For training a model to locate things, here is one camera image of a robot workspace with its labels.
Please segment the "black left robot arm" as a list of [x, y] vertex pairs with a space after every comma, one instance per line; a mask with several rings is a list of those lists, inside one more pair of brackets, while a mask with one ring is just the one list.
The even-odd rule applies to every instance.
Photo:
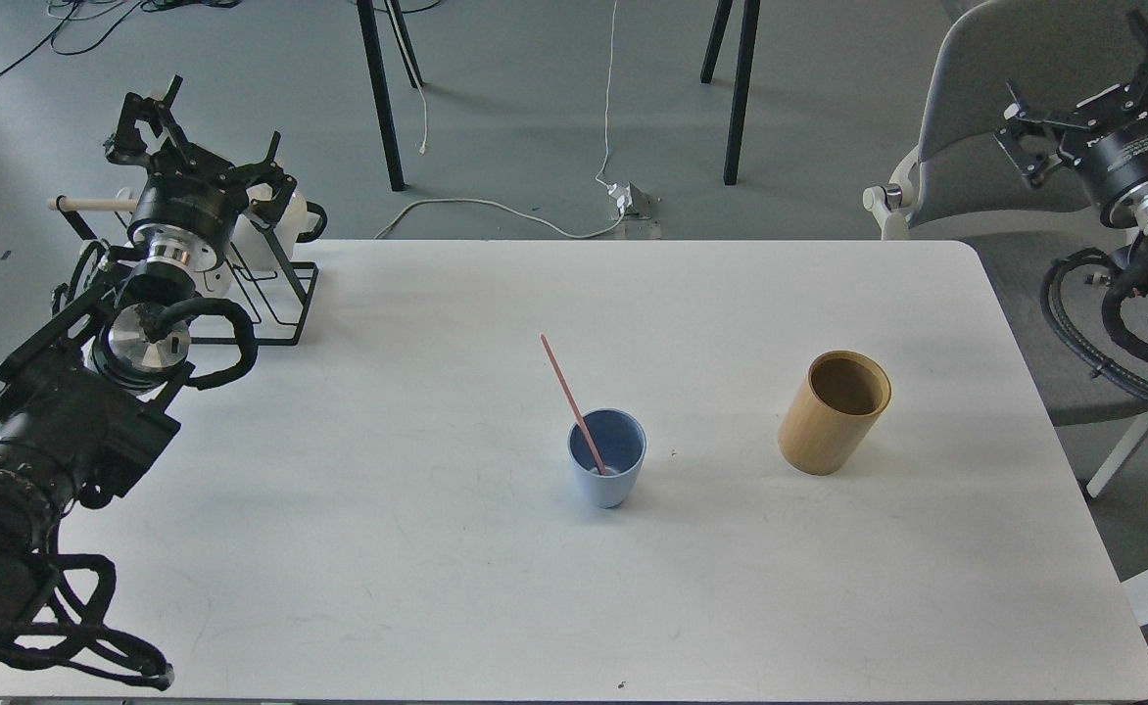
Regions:
[[113, 561], [59, 548], [73, 508], [104, 508], [132, 490], [180, 425], [166, 410], [180, 390], [210, 390], [255, 367], [264, 339], [251, 301], [211, 293], [225, 273], [263, 290], [286, 281], [298, 303], [286, 344], [304, 333], [319, 271], [289, 258], [317, 240], [321, 206], [298, 197], [277, 158], [236, 165], [192, 142], [172, 115], [183, 82], [123, 98], [104, 142], [116, 165], [147, 173], [125, 245], [92, 232], [84, 201], [53, 207], [82, 238], [51, 320], [0, 364], [0, 663], [18, 671], [69, 668], [123, 685], [166, 690], [174, 671], [157, 646], [104, 619], [116, 592]]

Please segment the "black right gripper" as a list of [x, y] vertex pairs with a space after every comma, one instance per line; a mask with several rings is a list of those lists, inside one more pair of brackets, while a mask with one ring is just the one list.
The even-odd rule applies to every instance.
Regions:
[[1070, 111], [1035, 109], [1016, 83], [1004, 83], [1010, 103], [994, 138], [1022, 183], [1040, 189], [1061, 168], [1076, 171], [1106, 227], [1137, 226], [1138, 202], [1148, 193], [1148, 20], [1126, 13], [1128, 30], [1145, 45], [1122, 93], [1094, 95]]

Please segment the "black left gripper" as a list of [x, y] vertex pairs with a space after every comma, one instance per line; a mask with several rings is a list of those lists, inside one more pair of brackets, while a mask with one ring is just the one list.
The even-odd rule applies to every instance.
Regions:
[[[256, 164], [230, 166], [225, 180], [199, 177], [204, 160], [171, 110], [181, 85], [176, 75], [160, 95], [126, 94], [116, 129], [104, 139], [104, 160], [148, 175], [129, 224], [130, 245], [150, 249], [158, 240], [179, 241], [192, 255], [192, 271], [204, 272], [222, 265], [239, 215], [255, 226], [276, 226], [297, 180], [277, 161], [279, 132]], [[269, 196], [249, 196], [256, 186], [266, 186]]]

